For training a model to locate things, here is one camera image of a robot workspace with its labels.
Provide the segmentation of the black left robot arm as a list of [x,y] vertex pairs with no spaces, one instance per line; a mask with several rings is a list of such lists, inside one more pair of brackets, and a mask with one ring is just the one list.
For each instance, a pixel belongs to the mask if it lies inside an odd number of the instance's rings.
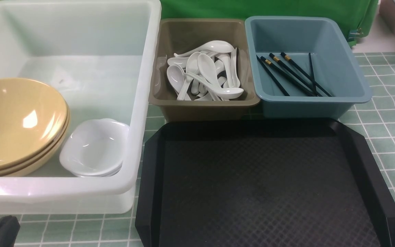
[[0,219],[0,247],[13,247],[20,230],[17,217],[8,215]]

